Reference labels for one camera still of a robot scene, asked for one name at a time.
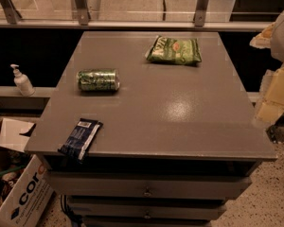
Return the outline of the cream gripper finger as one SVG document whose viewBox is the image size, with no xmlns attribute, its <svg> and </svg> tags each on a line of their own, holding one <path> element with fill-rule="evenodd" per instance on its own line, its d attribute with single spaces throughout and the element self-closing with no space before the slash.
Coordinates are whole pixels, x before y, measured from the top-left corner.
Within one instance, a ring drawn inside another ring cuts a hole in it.
<svg viewBox="0 0 284 227">
<path fill-rule="evenodd" d="M 284 63 L 276 71 L 267 70 L 259 89 L 255 120 L 274 124 L 284 114 Z"/>
<path fill-rule="evenodd" d="M 274 26 L 275 23 L 271 23 L 270 25 L 268 25 L 250 41 L 250 45 L 258 49 L 270 48 Z"/>
</svg>

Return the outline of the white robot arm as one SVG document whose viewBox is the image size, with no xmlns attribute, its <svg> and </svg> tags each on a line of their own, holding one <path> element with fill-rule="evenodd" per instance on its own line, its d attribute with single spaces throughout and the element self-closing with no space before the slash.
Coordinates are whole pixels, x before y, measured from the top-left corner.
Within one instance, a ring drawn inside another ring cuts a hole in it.
<svg viewBox="0 0 284 227">
<path fill-rule="evenodd" d="M 276 21 L 254 37 L 254 48 L 269 48 L 271 56 L 282 62 L 275 72 L 267 70 L 262 78 L 254 122 L 261 127 L 272 126 L 284 114 L 284 10 Z"/>
</svg>

